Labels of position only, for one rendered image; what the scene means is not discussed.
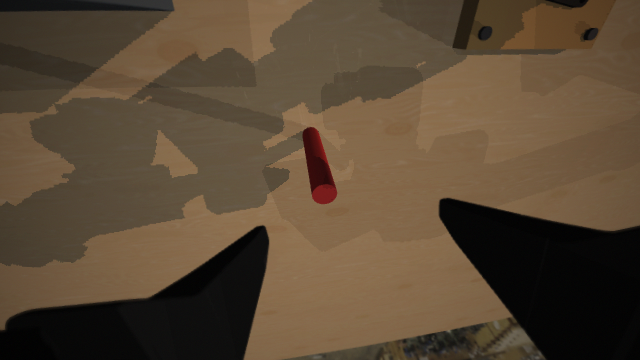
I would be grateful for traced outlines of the red peg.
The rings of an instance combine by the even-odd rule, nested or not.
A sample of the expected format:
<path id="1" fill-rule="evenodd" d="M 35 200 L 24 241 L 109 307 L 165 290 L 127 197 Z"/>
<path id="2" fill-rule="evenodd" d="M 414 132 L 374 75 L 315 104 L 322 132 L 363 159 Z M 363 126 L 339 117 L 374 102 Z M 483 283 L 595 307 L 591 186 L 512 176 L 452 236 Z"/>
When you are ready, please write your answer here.
<path id="1" fill-rule="evenodd" d="M 331 203 L 337 196 L 337 189 L 319 132 L 314 127 L 308 127 L 302 137 L 312 198 L 319 204 Z"/>

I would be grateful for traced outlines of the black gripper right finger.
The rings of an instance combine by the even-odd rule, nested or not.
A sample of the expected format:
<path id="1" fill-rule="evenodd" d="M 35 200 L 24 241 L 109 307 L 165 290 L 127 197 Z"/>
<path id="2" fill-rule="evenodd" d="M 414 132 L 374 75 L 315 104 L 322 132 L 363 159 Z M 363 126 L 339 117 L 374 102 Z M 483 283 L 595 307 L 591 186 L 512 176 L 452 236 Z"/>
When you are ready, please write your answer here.
<path id="1" fill-rule="evenodd" d="M 438 215 L 546 360 L 625 360 L 640 331 L 640 226 L 595 230 L 451 198 Z"/>

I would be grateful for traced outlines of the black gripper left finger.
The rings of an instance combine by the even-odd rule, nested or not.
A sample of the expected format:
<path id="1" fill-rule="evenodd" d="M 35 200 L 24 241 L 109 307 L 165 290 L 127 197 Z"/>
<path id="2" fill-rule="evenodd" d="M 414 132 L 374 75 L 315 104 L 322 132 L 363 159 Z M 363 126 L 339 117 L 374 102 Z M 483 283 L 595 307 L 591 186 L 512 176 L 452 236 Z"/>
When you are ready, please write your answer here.
<path id="1" fill-rule="evenodd" d="M 58 360 L 244 360 L 268 248 L 257 226 L 149 298 L 26 310 L 5 330 L 42 327 Z"/>

